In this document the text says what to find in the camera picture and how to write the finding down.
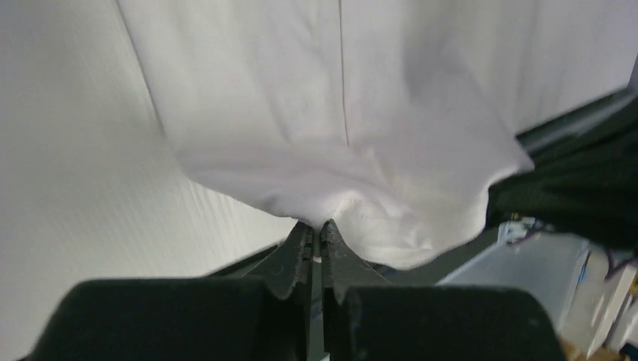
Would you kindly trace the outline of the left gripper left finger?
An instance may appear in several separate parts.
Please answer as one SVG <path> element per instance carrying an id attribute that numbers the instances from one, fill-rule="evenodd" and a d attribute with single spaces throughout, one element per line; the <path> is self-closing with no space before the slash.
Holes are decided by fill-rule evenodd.
<path id="1" fill-rule="evenodd" d="M 30 360 L 306 360 L 314 231 L 296 224 L 241 277 L 85 281 Z"/>

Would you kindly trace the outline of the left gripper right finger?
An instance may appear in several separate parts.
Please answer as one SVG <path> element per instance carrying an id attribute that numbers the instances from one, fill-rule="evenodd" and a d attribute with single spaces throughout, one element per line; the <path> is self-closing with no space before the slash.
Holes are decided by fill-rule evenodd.
<path id="1" fill-rule="evenodd" d="M 324 349 L 332 360 L 563 360 L 539 302 L 503 287 L 392 284 L 320 233 Z"/>

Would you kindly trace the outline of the white t shirt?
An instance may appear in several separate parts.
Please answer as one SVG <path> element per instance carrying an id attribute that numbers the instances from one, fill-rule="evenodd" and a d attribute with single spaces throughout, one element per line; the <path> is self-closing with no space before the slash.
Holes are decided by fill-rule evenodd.
<path id="1" fill-rule="evenodd" d="M 277 217 L 335 220 L 409 269 L 485 227 L 533 162 L 519 129 L 624 86 L 635 1 L 121 1 L 193 181 Z"/>

